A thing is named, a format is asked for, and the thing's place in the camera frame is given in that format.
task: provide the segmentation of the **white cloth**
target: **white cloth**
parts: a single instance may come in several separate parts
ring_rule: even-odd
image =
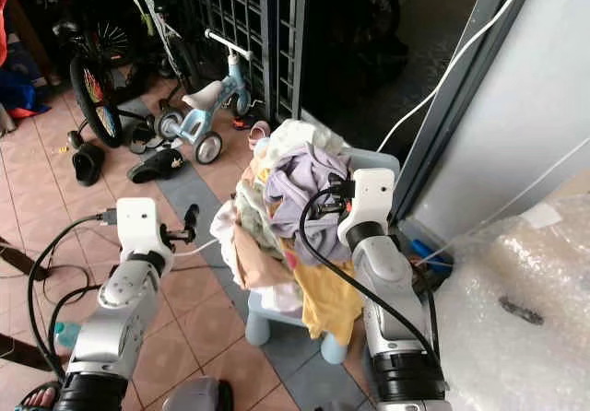
[[[344,140],[328,128],[287,119],[270,135],[263,168],[272,169],[286,153],[306,143],[336,155],[340,153]]]
[[[260,304],[265,310],[291,312],[303,307],[303,294],[297,282],[255,288],[253,291],[262,296]]]
[[[209,232],[221,245],[223,262],[233,273],[233,282],[240,285],[241,277],[236,258],[236,247],[233,244],[233,226],[236,223],[236,207],[232,199],[226,201],[211,221]]]

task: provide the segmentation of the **white bike seat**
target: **white bike seat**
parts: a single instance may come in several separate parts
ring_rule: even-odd
[[[209,110],[218,100],[218,95],[222,89],[223,83],[221,81],[213,81],[192,95],[184,95],[183,101],[194,109]]]

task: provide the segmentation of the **light blue balance bike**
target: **light blue balance bike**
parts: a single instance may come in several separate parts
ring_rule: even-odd
[[[200,164],[210,164],[217,159],[223,146],[221,136],[211,130],[215,111],[229,99],[235,100],[233,108],[238,116],[250,110],[250,92],[242,78],[238,54],[248,61],[253,57],[251,51],[245,51],[209,29],[205,30],[205,36],[230,49],[228,75],[222,81],[213,81],[192,95],[184,95],[183,101],[193,108],[186,116],[169,108],[154,121],[154,129],[161,138],[172,140],[180,137],[194,146],[194,157]]]

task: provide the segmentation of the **tiled floor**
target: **tiled floor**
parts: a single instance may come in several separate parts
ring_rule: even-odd
[[[157,82],[140,100],[126,104],[137,112],[155,112],[158,99],[172,83]],[[82,115],[71,90],[50,102],[52,109],[24,120],[16,132],[0,139],[0,236],[24,247],[30,256],[72,220],[113,206],[123,196],[156,199],[161,220],[180,227],[179,217],[191,203],[198,203],[197,243],[210,239],[209,223],[233,192],[242,170],[252,156],[246,132],[231,128],[228,113],[220,112],[214,128],[224,143],[222,156],[209,166],[184,167],[166,182],[135,185],[126,172],[140,158],[126,147],[108,149],[99,181],[91,187],[77,184],[71,151],[64,152],[65,133],[76,127]],[[93,135],[84,131],[87,140]],[[180,148],[186,158],[191,148]],[[57,249],[55,264],[75,264],[91,279],[102,282],[117,262],[118,240],[111,227],[89,226],[68,235]],[[178,266],[223,264],[218,247],[201,255],[181,258]],[[0,263],[2,276],[16,275]],[[57,300],[85,284],[82,270],[56,268],[46,282],[46,296]],[[52,303],[35,286],[39,323],[49,321]],[[330,400],[353,408],[372,409],[367,400],[360,355],[364,330],[355,328],[348,359],[343,366],[328,365],[319,354],[319,343],[306,330],[273,323],[272,338],[261,348],[244,339],[247,293],[231,282],[230,272],[211,268],[171,274],[163,280],[159,313],[151,325],[133,382],[124,401],[124,411],[160,410],[167,393],[178,383],[204,374],[231,382],[238,411],[290,411],[313,409]],[[95,308],[95,299],[67,306],[60,319],[81,322]],[[26,315],[25,278],[0,280],[0,333],[32,342]],[[24,394],[52,374],[0,359],[0,409],[12,409]]]

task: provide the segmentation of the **blue cloth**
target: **blue cloth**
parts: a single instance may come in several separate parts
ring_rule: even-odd
[[[348,158],[329,155],[319,147],[306,144],[283,156],[272,169],[265,187],[268,203],[280,202],[270,219],[271,230],[281,238],[295,240],[294,250],[302,262],[320,264],[301,241],[299,219],[303,208],[318,191],[329,186],[328,175],[335,173],[346,178]],[[320,198],[324,203],[331,196]],[[333,261],[346,261],[350,251],[337,236],[338,214],[331,213],[305,222],[305,233],[310,244],[321,255]]]

